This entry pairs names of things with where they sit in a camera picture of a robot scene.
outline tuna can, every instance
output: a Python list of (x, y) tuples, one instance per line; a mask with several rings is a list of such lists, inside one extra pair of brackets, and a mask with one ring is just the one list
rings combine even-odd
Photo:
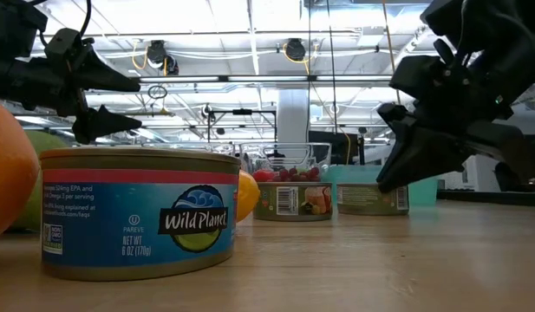
[(42, 153), (42, 269), (122, 281), (171, 276), (232, 254), (239, 161), (152, 148)]
[(331, 216), (331, 183), (258, 183), (253, 217), (270, 221), (322, 221)]
[(377, 185), (337, 185), (338, 212), (370, 216), (408, 215), (408, 187), (383, 194)]

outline blue can label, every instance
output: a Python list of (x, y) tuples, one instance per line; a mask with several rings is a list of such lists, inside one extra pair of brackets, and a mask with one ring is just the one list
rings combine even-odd
[(42, 260), (70, 266), (174, 263), (232, 247), (238, 175), (43, 171)]

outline table surface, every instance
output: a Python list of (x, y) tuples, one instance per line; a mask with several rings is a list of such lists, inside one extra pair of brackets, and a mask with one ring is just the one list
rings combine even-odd
[(535, 311), (535, 208), (441, 202), (408, 217), (247, 218), (210, 269), (120, 283), (39, 270), (38, 238), (0, 239), (4, 311)]

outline fruit in bowl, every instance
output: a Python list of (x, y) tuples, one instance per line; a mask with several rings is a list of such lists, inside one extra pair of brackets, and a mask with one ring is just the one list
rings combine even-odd
[(257, 182), (320, 182), (319, 168), (304, 169), (280, 169), (277, 172), (268, 169), (259, 169), (252, 174)]

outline can lid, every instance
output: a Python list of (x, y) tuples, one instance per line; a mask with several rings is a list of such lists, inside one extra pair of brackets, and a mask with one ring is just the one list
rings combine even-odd
[(88, 156), (119, 156), (119, 157), (165, 157), (180, 159), (203, 159), (240, 164), (236, 157), (221, 153), (188, 151), (183, 149), (147, 148), (147, 147), (68, 147), (56, 148), (42, 152), (40, 159)]

